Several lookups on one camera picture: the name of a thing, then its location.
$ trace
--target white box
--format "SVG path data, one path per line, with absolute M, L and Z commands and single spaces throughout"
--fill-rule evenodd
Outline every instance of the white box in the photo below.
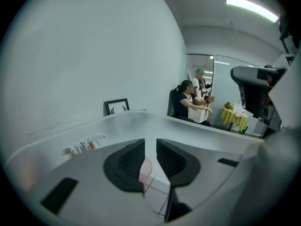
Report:
M 233 112 L 242 111 L 245 112 L 246 110 L 239 104 L 234 104 Z
M 201 123 L 207 120 L 208 113 L 209 112 L 207 110 L 188 108 L 188 118 L 192 119 L 196 123 Z

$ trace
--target woman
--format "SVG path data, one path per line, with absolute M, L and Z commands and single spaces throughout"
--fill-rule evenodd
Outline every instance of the woman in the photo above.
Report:
M 199 100 L 193 93 L 191 81 L 183 81 L 177 88 L 177 94 L 175 107 L 178 115 L 188 117 L 188 108 L 207 110 L 211 115 L 213 114 L 213 110 L 204 105 L 213 102 L 215 98 L 210 97 L 207 100 Z M 210 126 L 208 121 L 204 121 L 201 124 Z

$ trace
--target desk surface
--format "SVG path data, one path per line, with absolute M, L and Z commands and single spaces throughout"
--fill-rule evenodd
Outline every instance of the desk surface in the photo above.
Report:
M 153 174 L 161 178 L 166 176 L 156 158 L 157 138 L 238 154 L 243 154 L 248 145 L 262 141 L 172 117 L 158 116 L 148 111 L 127 111 L 23 146 L 6 164 L 11 180 L 27 191 L 42 176 L 65 162 L 62 157 L 64 148 L 97 134 L 106 136 L 103 146 L 144 138 L 145 156 L 151 160 Z

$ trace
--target white shirt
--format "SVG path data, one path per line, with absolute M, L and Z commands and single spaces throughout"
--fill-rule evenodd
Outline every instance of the white shirt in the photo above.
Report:
M 202 91 L 199 90 L 198 79 L 197 78 L 193 78 L 191 82 L 192 82 L 193 87 L 197 87 L 198 88 L 198 94 L 196 96 L 200 99 L 202 97 Z

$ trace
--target black office chair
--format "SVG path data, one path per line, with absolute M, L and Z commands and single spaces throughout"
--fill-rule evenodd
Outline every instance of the black office chair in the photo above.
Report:
M 169 102 L 168 102 L 167 115 L 171 116 L 171 117 L 174 117 L 174 118 L 178 118 L 180 120 L 193 122 L 192 119 L 189 119 L 185 116 L 181 116 L 177 113 L 177 110 L 175 108 L 175 99 L 176 99 L 176 97 L 177 97 L 176 89 L 171 90 L 170 93 L 169 93 Z

